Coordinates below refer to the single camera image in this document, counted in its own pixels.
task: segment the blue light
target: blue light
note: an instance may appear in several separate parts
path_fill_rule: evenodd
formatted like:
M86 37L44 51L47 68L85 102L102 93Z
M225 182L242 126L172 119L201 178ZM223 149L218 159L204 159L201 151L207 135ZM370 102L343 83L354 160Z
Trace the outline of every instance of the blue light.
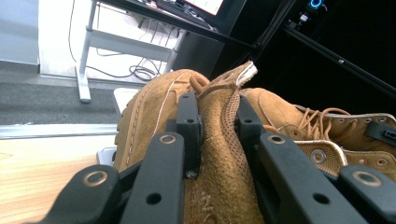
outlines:
M322 0L311 0L311 3L309 4L311 7L317 8L320 7L322 4Z

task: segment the gray carpet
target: gray carpet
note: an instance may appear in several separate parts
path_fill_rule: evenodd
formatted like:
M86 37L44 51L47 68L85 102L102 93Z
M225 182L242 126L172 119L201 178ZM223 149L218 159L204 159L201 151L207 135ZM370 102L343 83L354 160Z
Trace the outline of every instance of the gray carpet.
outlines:
M118 122L113 91L91 89L91 97L84 105L77 88L0 83L0 125Z

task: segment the suede boot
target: suede boot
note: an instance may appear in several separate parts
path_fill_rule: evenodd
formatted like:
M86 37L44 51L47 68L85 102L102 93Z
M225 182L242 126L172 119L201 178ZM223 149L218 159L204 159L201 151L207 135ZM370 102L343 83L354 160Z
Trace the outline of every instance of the suede boot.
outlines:
M183 69L156 77L143 87L122 111L114 167L123 171L143 160L151 137L164 132L166 121L177 117L179 96L207 83L201 74Z
M242 94L247 97L267 131L286 134L297 141L298 145L299 141L334 142L341 147L344 155L336 151L332 156L325 153L327 159L336 156L336 161L340 161L344 157L348 164L364 164L396 180L396 147L364 135L371 121L396 127L392 115L349 115L338 108L313 111L292 105L278 95L260 88L245 89ZM308 150L307 155L312 155L312 152Z
M208 84L191 70L150 81L122 112L116 136L115 167L122 171L144 159L155 133L177 116L177 99L186 91L199 94L204 124L201 170L185 180L184 223L263 223L244 151L233 129L239 88L257 70L244 64Z
M245 153L234 131L239 89L257 72L245 63L196 90L204 124L201 171L186 181L186 223L263 223Z

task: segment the monitor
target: monitor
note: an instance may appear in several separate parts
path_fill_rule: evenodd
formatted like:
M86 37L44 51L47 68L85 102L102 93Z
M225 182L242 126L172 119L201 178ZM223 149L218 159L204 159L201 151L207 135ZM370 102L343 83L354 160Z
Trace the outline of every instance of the monitor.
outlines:
M216 16L223 0L183 0L183 2Z

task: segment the white wall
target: white wall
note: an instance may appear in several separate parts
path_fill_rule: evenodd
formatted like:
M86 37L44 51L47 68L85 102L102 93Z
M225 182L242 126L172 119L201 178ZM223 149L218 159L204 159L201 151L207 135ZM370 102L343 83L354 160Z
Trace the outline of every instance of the white wall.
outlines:
M0 61L39 64L38 0L0 0Z

